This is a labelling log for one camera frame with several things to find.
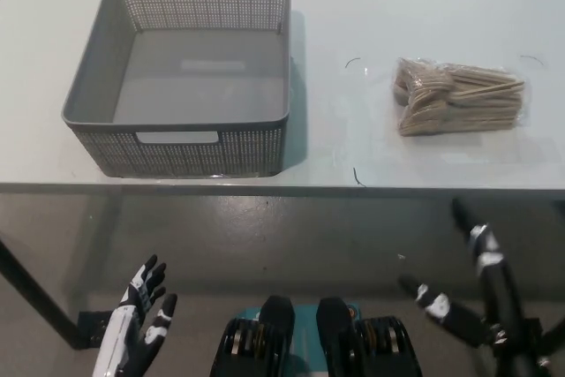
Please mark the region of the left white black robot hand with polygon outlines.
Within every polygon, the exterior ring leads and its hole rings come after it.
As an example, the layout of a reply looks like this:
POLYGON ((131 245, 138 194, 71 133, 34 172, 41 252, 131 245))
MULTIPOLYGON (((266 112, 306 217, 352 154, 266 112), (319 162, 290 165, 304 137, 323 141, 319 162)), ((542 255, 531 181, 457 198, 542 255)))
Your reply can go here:
POLYGON ((152 255, 129 281, 109 317, 94 376, 143 376, 169 333, 177 295, 162 286, 166 264, 152 255))

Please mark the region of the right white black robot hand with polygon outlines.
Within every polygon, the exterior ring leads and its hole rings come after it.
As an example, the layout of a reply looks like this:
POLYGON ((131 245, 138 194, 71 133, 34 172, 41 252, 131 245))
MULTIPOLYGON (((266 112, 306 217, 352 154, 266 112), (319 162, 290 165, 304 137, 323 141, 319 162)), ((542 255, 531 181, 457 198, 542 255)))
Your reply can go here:
POLYGON ((429 320, 471 347, 498 344, 526 350, 530 341, 524 310, 492 227, 458 199, 452 200, 451 213, 471 253, 485 302, 485 315, 479 316, 411 275, 398 277, 400 287, 429 320))

